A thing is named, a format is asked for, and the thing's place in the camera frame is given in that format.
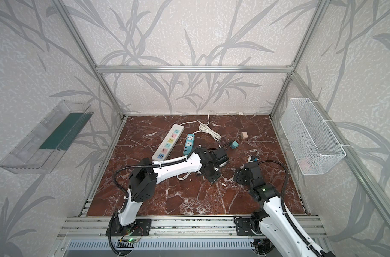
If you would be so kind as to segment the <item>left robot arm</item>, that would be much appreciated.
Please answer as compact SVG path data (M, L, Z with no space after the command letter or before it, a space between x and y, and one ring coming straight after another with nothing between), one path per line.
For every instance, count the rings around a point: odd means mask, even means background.
M122 208L114 215L118 229L135 224L142 203L154 195L157 184L184 173L200 173L213 184L221 177L220 169L228 162L224 148L197 147L182 157L166 161L146 158L138 165L115 171L112 182L124 194Z

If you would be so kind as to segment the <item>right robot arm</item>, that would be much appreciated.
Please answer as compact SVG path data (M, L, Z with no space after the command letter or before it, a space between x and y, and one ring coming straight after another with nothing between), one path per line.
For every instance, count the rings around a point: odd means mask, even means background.
M266 183L260 165L275 163L285 171L282 190ZM251 229L257 235L266 236L284 257L333 257L326 252L298 223L285 205L284 197L289 180L288 168L281 162L266 160L248 162L235 171L233 180L248 188L250 196L259 204L260 210L251 214Z

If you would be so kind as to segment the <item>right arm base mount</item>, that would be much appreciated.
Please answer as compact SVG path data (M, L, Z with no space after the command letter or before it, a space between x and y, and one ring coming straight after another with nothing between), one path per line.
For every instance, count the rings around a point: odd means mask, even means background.
M235 216L233 221L238 236L262 236L262 233L253 231L250 218Z

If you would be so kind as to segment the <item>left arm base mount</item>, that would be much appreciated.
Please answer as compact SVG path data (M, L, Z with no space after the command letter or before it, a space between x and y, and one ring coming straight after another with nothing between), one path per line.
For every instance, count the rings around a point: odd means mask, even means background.
M112 218L109 222L106 236L138 236L147 237L151 229L152 220L150 218L139 218L127 226L121 226L119 218Z

